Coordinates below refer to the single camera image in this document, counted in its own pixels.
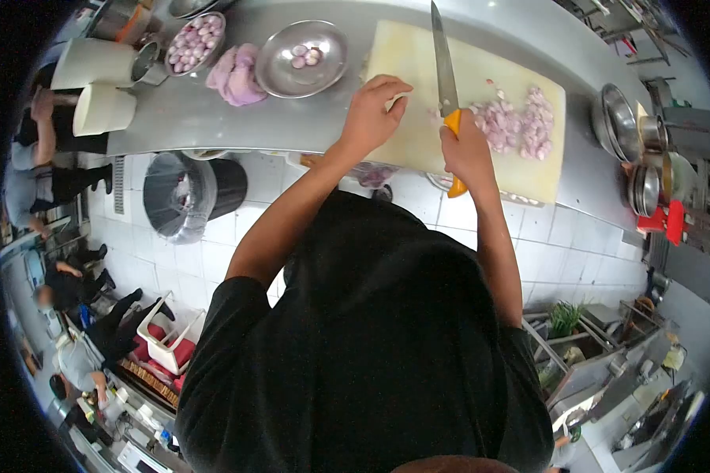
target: gray shirt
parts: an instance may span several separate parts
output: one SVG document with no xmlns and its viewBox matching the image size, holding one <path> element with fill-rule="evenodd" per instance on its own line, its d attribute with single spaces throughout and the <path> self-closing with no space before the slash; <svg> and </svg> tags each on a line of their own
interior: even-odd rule
<svg viewBox="0 0 710 473">
<path fill-rule="evenodd" d="M 103 355 L 84 334 L 78 340 L 63 345 L 58 352 L 60 372 L 80 391 L 95 390 L 95 381 L 90 374 L 101 371 L 103 361 Z"/>
<path fill-rule="evenodd" d="M 3 199 L 11 223 L 19 228 L 26 228 L 32 214 L 29 210 L 34 201 L 53 201 L 52 168 L 35 168 L 34 150 L 36 143 L 23 146 L 10 144 L 10 160 L 5 166 L 3 181 Z"/>
</svg>

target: yellow knife handle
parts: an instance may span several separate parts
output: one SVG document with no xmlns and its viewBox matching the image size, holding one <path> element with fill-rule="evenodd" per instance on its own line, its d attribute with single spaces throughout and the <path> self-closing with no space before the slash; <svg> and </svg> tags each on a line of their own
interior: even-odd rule
<svg viewBox="0 0 710 473">
<path fill-rule="evenodd" d="M 445 117 L 445 125 L 447 128 L 451 129 L 455 136 L 460 132 L 460 109 L 455 110 L 453 113 Z M 452 187 L 447 191 L 447 196 L 451 198 L 459 197 L 465 194 L 468 188 L 463 184 L 460 179 L 453 176 Z"/>
</svg>

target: black t-shirt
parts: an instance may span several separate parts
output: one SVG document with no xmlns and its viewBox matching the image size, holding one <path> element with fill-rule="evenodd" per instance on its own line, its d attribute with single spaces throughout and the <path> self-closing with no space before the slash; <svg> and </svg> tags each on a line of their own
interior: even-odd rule
<svg viewBox="0 0 710 473">
<path fill-rule="evenodd" d="M 45 284 L 53 290 L 53 308 L 59 312 L 74 310 L 81 302 L 83 278 L 51 267 L 45 272 Z"/>
<path fill-rule="evenodd" d="M 196 471 L 390 471 L 436 455 L 541 471 L 552 429 L 527 335 L 499 328 L 475 254 L 335 192 L 262 285 L 213 294 L 179 399 Z"/>
</svg>

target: left hand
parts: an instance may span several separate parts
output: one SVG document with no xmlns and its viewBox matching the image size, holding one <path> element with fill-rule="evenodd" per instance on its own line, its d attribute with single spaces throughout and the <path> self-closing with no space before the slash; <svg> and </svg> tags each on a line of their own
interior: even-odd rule
<svg viewBox="0 0 710 473">
<path fill-rule="evenodd" d="M 37 91 L 32 99 L 32 112 L 30 113 L 34 121 L 38 122 L 52 117 L 54 96 L 55 93 L 52 90 L 37 86 Z"/>
<path fill-rule="evenodd" d="M 381 74 L 369 80 L 353 95 L 339 138 L 341 145 L 354 150 L 359 160 L 383 145 L 400 125 L 407 97 L 400 97 L 388 111 L 385 104 L 411 90 L 413 86 L 395 76 Z"/>
</svg>

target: trash can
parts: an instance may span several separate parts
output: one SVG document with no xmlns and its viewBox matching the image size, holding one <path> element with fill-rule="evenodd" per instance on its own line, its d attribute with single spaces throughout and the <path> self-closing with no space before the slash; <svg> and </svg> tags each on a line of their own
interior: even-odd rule
<svg viewBox="0 0 710 473">
<path fill-rule="evenodd" d="M 235 161 L 196 161 L 166 151 L 150 163 L 142 199 L 160 236 L 190 244 L 200 241 L 209 220 L 236 210 L 246 194 L 247 175 Z"/>
</svg>

